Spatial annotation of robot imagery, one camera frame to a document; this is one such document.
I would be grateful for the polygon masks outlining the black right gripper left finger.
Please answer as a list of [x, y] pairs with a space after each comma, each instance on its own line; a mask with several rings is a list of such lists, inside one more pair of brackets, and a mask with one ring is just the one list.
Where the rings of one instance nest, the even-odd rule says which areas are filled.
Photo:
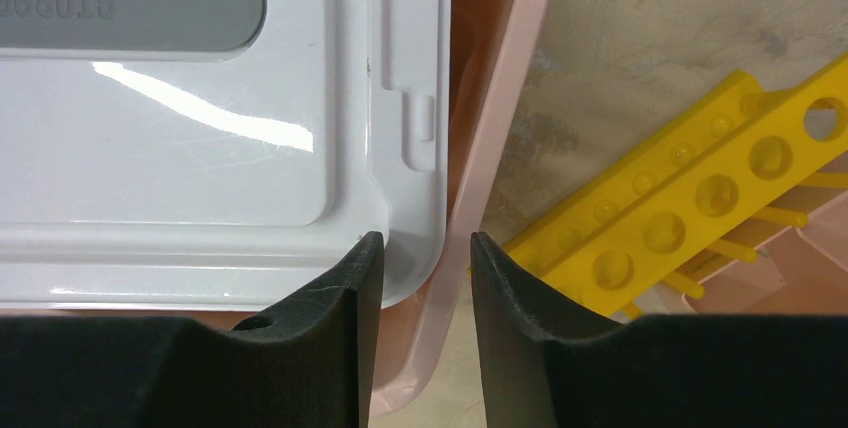
[[364, 427], [384, 241], [229, 330], [176, 316], [5, 316], [5, 427]]

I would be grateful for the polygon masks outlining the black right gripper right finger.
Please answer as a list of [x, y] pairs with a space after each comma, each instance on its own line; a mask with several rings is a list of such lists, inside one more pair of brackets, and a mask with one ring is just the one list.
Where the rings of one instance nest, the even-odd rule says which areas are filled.
[[843, 427], [847, 320], [646, 315], [622, 324], [470, 239], [491, 427]]

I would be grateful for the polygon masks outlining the yellow test tube rack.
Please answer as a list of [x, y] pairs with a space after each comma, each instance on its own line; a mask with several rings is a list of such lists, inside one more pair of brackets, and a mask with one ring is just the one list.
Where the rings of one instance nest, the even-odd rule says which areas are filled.
[[657, 284], [700, 298], [846, 198], [846, 57], [777, 91], [737, 70], [505, 251], [590, 310], [633, 315]]

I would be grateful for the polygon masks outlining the white bin lid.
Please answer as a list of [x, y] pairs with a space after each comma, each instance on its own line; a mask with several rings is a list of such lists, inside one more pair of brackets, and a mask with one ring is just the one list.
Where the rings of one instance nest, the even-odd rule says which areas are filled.
[[1, 305], [248, 311], [446, 238], [451, 0], [1, 0]]

